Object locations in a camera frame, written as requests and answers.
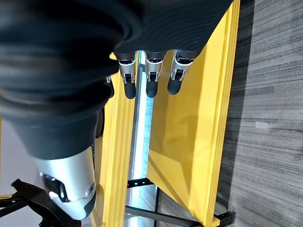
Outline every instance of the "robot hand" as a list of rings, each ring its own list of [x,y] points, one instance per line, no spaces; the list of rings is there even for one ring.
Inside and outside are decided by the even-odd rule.
[[[168,83],[176,94],[231,1],[0,1],[0,114],[73,219],[95,203],[92,146],[98,111],[113,95],[110,75],[120,66],[134,98],[134,52],[145,50],[154,97],[165,54],[176,50]]]

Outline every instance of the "yellow metal frame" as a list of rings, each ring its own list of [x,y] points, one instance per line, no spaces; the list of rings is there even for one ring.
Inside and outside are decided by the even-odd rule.
[[[112,75],[115,95],[105,106],[103,138],[96,139],[93,227],[122,227],[124,222],[134,99],[126,98],[120,77],[120,72]]]
[[[147,177],[204,226],[214,227],[240,0],[235,0],[183,81],[167,93],[167,56],[154,101]]]

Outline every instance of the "yellow panel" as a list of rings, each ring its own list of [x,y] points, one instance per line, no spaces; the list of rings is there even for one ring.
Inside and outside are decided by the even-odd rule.
[[[167,92],[173,53],[168,54],[154,101],[148,178],[208,227],[219,225],[214,205],[239,10],[236,0],[175,96]]]
[[[103,138],[96,139],[93,227],[122,227],[124,221],[134,99],[126,98],[120,72],[112,81],[115,95],[105,106]]]

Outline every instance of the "silver metal joint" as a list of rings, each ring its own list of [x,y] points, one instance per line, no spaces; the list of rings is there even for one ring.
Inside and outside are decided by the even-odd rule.
[[[147,81],[148,82],[151,81],[151,73],[156,73],[155,82],[158,82],[162,70],[164,58],[158,60],[151,60],[148,58],[146,53],[145,53],[145,58],[146,58],[145,72],[146,72]]]
[[[106,82],[109,84],[110,83],[110,81],[112,80],[112,77],[111,76],[107,76],[106,77]]]
[[[135,59],[130,59],[129,61],[119,60],[119,69],[122,76],[123,83],[127,83],[128,77],[131,78],[131,83],[135,81],[136,72],[136,61]]]
[[[92,148],[71,157],[35,158],[35,161],[46,191],[56,205],[75,220],[86,218],[91,212],[86,206],[94,200],[96,192]]]
[[[171,64],[171,80],[175,80],[178,76],[179,81],[181,82],[185,75],[188,73],[189,68],[194,63],[194,59],[185,59],[178,55],[178,52],[175,51],[175,56]]]

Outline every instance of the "black bracket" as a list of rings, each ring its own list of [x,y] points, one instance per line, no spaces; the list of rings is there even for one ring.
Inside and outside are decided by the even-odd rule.
[[[154,184],[148,178],[136,179],[136,180],[128,180],[127,188],[152,185]],[[155,211],[144,210],[136,207],[126,206],[125,212],[128,214],[132,214],[135,216],[141,216],[145,218],[150,218],[155,220],[154,227],[157,226],[157,221],[163,221],[166,223],[184,226],[184,227],[203,227],[200,222],[189,220],[185,218],[179,218],[172,215],[162,214],[158,212],[158,202],[159,202],[159,193],[160,189],[157,188],[156,195],[156,209]],[[226,212],[220,215],[214,215],[216,218],[220,220],[219,227],[226,227],[234,223],[236,214],[235,212]]]
[[[141,179],[135,179],[135,180],[128,180],[127,188],[134,188],[134,187],[147,186],[147,185],[153,185],[153,184],[154,183],[151,182],[148,178],[141,178]]]
[[[42,217],[40,227],[81,227],[81,221],[73,220],[47,195],[46,191],[17,179],[12,186],[17,190],[12,196],[0,199],[0,218],[25,206]]]

